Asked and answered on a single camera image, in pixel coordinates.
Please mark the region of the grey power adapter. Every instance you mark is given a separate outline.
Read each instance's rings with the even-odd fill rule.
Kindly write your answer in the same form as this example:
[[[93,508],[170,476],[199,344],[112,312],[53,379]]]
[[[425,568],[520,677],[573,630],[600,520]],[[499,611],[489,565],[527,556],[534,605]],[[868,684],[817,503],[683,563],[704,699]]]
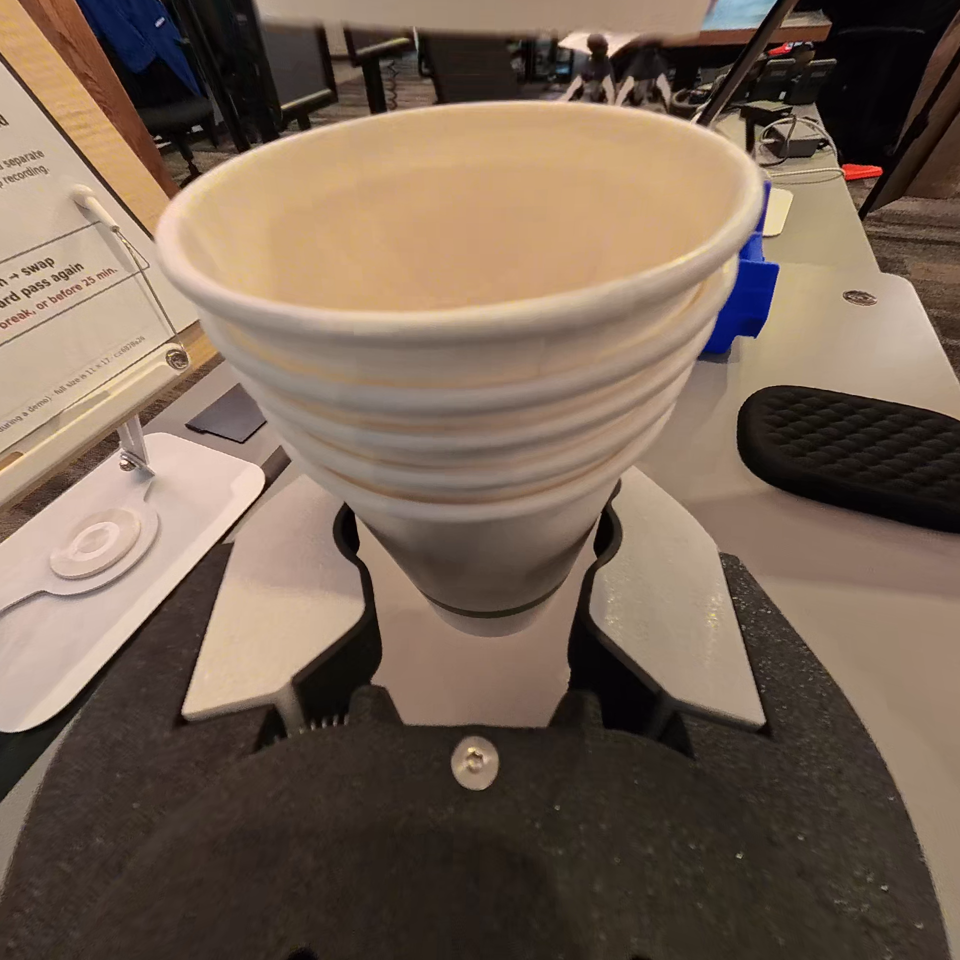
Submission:
[[[800,116],[782,103],[746,103],[739,116],[745,123],[745,147],[755,159],[761,154],[776,165],[787,160],[812,158],[824,149],[834,150],[834,141],[822,125]]]

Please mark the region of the idle black hand-held gripper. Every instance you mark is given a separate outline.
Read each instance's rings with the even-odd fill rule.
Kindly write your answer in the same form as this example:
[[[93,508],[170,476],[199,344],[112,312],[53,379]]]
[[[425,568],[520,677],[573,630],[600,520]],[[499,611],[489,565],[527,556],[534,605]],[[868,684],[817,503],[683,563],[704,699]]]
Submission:
[[[613,106],[617,101],[614,67],[604,33],[590,33],[585,40],[588,56],[581,71],[560,95],[561,102],[584,102]]]
[[[616,90],[615,107],[662,109],[668,113],[673,93],[667,78],[668,62],[662,49],[636,48]]]

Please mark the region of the tan jacket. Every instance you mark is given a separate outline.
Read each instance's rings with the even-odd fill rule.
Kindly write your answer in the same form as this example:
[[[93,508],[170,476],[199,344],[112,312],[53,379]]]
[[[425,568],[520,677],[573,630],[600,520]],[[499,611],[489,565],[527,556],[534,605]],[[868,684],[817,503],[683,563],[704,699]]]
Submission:
[[[902,198],[949,200],[959,191],[959,17],[930,56],[884,172],[861,203],[870,214]]]

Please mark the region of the black office chair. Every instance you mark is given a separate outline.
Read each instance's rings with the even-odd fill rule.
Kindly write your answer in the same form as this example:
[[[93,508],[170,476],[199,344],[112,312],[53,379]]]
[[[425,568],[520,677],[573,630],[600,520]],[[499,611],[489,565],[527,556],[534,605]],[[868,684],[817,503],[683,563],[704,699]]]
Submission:
[[[207,97],[188,97],[161,105],[138,108],[137,115],[153,138],[168,140],[185,161],[188,175],[182,185],[187,186],[201,175],[197,167],[189,137],[199,127],[213,147],[219,146],[213,103]]]

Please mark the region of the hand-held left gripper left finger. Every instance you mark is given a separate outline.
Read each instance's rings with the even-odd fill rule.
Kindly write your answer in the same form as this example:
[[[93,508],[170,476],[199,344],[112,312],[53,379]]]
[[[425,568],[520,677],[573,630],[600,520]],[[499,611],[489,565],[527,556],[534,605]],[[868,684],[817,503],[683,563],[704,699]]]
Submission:
[[[181,707],[189,723],[256,708],[308,727],[303,685],[374,625],[354,512],[306,476],[280,482],[234,534]]]

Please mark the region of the black quilted wrist pad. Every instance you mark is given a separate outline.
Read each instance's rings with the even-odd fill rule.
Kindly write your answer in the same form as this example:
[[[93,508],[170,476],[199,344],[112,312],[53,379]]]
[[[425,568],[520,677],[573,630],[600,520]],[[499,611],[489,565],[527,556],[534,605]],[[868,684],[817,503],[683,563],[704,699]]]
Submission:
[[[795,497],[959,533],[959,421],[888,400],[804,386],[757,390],[736,444],[758,479]]]

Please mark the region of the blue plastic bin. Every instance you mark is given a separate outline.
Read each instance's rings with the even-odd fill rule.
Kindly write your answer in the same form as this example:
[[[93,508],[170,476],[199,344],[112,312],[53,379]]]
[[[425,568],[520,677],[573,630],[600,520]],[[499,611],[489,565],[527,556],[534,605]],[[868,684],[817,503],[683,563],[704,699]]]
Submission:
[[[738,337],[756,339],[767,322],[781,270],[778,263],[767,259],[763,246],[771,192],[771,182],[766,178],[759,219],[739,252],[735,283],[716,317],[702,358],[728,354]]]

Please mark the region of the printed instruction sheet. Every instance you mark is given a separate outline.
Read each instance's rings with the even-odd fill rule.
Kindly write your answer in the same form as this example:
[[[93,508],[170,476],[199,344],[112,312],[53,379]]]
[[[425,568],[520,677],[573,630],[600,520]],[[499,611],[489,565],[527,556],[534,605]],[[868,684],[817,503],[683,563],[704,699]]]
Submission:
[[[18,75],[1,76],[1,437],[12,448],[194,321],[152,237]]]

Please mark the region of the white paper cup green stripe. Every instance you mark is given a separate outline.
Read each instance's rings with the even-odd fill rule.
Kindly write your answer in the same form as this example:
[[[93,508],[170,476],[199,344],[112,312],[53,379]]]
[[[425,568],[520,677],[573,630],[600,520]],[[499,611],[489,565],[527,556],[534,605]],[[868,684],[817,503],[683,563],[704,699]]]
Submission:
[[[294,355],[459,342],[626,342],[719,281],[766,178],[664,114],[517,100],[401,110],[243,153],[182,190],[154,242],[207,335]]]
[[[341,498],[411,583],[462,618],[512,617],[567,579],[618,479],[663,430],[657,422],[609,461],[532,495],[483,504],[407,501],[294,461]]]
[[[256,1],[260,18],[284,26],[414,28],[535,35],[614,32],[655,39],[700,32],[709,1]]]
[[[273,366],[246,353],[223,334],[213,319],[207,320],[203,328],[247,389],[255,394],[271,389],[300,402],[363,414],[515,410],[580,397],[635,378],[653,382],[663,376],[667,383],[687,378],[719,310],[733,290],[737,271],[738,258],[733,257],[702,282],[683,308],[667,314],[637,343],[595,365],[499,384],[407,387],[332,381],[314,373]]]
[[[704,344],[700,333],[671,349],[648,339],[592,368],[471,388],[362,386],[274,373],[255,360],[234,366],[281,434],[368,459],[445,461],[607,436],[630,443],[670,415]]]
[[[663,431],[680,389],[641,402],[613,402],[611,416],[566,414],[553,421],[474,432],[392,431],[275,413],[278,431],[304,468],[385,497],[483,502],[528,496],[629,465]]]

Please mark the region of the black desk strip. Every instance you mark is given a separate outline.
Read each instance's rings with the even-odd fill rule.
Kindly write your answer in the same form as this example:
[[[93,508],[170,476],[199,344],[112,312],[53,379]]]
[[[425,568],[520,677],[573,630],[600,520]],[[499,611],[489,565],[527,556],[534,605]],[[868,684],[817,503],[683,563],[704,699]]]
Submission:
[[[186,429],[208,437],[246,444],[267,423],[258,403],[237,384],[186,421]]]

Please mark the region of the wooden post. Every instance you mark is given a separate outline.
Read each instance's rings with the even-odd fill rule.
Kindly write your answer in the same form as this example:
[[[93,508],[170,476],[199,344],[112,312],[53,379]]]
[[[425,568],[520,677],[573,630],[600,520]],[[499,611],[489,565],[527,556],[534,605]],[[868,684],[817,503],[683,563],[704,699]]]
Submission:
[[[107,54],[75,1],[20,1],[20,6],[60,55],[168,198],[180,187],[141,120]]]

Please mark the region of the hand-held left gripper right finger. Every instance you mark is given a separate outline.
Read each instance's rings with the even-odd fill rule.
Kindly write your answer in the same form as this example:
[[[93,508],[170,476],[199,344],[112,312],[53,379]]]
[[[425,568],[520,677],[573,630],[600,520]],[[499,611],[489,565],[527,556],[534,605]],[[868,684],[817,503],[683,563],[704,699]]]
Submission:
[[[679,713],[752,734],[766,724],[717,544],[637,467],[606,504],[577,618],[654,696]]]

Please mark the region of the blue jacket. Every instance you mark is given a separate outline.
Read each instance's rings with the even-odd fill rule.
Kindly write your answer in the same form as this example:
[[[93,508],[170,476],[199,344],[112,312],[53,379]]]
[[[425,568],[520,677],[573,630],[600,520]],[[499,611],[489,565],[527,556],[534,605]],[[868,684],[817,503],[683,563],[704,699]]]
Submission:
[[[109,43],[127,70],[140,74],[160,61],[192,94],[204,95],[187,59],[184,39],[162,1],[77,4],[94,35]]]

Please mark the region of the black framed board stand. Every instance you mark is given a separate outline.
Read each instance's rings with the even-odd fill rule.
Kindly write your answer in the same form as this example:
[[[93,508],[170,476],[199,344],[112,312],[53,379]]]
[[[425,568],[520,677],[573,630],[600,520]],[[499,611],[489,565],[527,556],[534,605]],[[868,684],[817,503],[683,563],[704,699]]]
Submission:
[[[278,131],[284,133],[292,125],[299,131],[310,130],[313,114],[339,102],[325,28],[263,22],[260,36]]]

